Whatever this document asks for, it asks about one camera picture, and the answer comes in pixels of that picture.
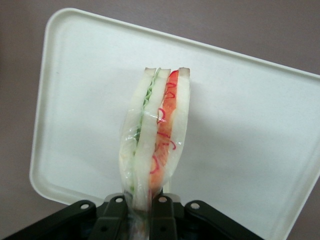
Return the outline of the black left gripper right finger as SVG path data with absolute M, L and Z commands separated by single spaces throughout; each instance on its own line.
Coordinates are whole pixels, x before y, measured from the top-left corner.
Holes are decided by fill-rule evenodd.
M 182 204 L 175 194 L 152 201 L 151 240 L 282 240 L 276 221 L 258 204 L 237 198 L 221 203 L 192 200 Z

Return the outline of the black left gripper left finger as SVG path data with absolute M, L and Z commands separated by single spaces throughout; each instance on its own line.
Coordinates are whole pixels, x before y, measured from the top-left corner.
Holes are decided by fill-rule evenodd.
M 80 200 L 5 239 L 127 240 L 128 212 L 124 195 L 109 195 L 100 206 Z

